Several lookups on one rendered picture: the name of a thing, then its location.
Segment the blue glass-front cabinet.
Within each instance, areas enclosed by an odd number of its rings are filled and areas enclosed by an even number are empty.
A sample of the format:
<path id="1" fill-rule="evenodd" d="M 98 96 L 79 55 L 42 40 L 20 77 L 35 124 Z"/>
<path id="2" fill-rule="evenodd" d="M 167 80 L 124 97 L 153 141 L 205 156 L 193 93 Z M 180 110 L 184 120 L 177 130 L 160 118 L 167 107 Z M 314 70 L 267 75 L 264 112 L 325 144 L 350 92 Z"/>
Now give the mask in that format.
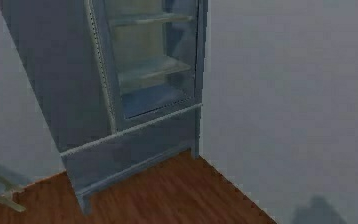
<path id="1" fill-rule="evenodd" d="M 83 214 L 97 193 L 199 155 L 208 0 L 0 0 Z"/>

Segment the pale green chair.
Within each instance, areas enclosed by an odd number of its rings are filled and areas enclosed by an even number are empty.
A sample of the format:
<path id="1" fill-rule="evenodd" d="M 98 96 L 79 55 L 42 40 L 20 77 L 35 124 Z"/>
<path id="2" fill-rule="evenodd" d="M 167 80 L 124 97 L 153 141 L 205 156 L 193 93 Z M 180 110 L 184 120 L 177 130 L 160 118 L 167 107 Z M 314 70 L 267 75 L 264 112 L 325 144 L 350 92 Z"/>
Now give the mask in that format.
<path id="1" fill-rule="evenodd" d="M 17 212 L 24 212 L 26 208 L 13 200 L 15 193 L 22 193 L 24 188 L 12 183 L 6 177 L 0 175 L 0 204 L 10 207 Z"/>

